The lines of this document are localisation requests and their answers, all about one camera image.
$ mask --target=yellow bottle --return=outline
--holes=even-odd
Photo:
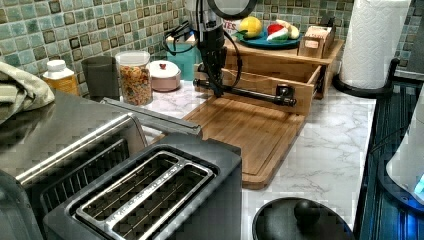
[[[52,88],[79,96],[78,83],[72,70],[66,67],[63,60],[47,62],[47,72],[43,74],[44,81]]]

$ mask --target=mosaic tile backsplash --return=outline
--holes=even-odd
[[[305,32],[325,14],[336,17],[336,37],[346,39],[354,0],[258,0],[252,15],[264,25],[279,18]],[[81,61],[128,49],[166,56],[160,41],[184,20],[183,0],[0,0],[0,60],[32,74],[63,59],[87,93]],[[422,18],[412,2],[396,56],[406,68]]]
[[[0,0],[0,60],[34,75],[63,59],[87,87],[81,61],[142,49],[163,58],[164,31],[184,18],[182,0]]]

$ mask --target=green container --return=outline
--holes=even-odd
[[[168,43],[169,49],[174,50],[173,44]],[[177,43],[176,48],[177,52],[184,51],[190,48],[191,43]],[[175,56],[172,54],[167,54],[168,61],[175,63],[178,68],[181,70],[181,79],[185,81],[194,80],[194,68],[193,65],[196,63],[201,63],[202,58],[200,56],[200,51],[197,47],[191,49],[185,53],[177,53]]]

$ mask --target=plate of fruit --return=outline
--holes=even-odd
[[[233,35],[249,47],[272,49],[296,48],[301,39],[299,29],[286,21],[277,19],[264,29],[255,17],[243,19]]]

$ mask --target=toaster slot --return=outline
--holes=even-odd
[[[97,221],[106,220],[177,162],[178,159],[169,155],[157,155],[107,188],[82,210]]]
[[[113,231],[125,239],[145,239],[199,189],[208,172],[185,165],[146,200],[121,219]]]

